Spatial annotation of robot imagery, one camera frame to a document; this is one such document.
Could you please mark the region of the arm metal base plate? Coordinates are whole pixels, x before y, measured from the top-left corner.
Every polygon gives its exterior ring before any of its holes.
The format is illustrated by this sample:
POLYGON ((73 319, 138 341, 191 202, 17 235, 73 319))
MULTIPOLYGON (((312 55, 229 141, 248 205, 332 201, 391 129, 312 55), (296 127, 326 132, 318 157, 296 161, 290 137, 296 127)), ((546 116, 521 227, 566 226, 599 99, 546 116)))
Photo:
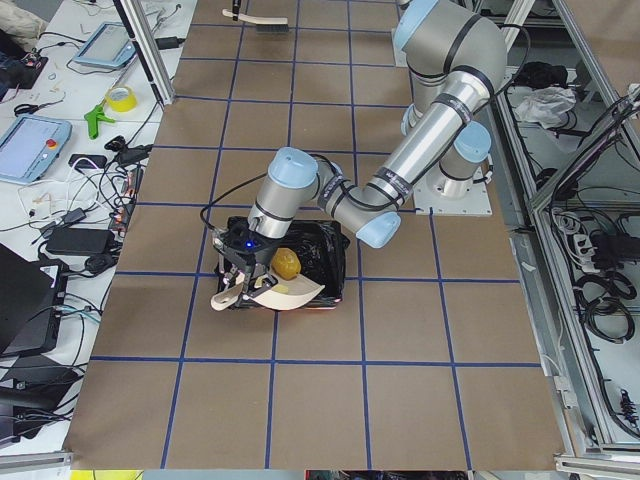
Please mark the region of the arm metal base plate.
POLYGON ((406 60, 406 53, 403 50, 394 49, 393 55, 394 55, 394 62, 396 67, 398 68, 408 67, 407 60, 406 60))
POLYGON ((422 177, 414 187, 413 201, 418 214, 434 216, 490 217, 493 213, 485 183, 476 173, 473 179, 453 180, 439 169, 422 177))

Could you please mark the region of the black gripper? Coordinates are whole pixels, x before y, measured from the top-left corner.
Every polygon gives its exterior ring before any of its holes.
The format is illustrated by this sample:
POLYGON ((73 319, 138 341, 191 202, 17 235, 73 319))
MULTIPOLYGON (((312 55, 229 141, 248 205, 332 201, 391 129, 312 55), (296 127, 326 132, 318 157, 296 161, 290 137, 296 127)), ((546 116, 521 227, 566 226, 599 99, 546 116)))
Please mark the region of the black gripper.
POLYGON ((263 296, 278 284, 269 267, 276 253, 276 240, 250 230, 247 225, 232 225, 213 230, 213 246, 235 265, 224 274, 223 297, 241 297, 265 306, 263 296))

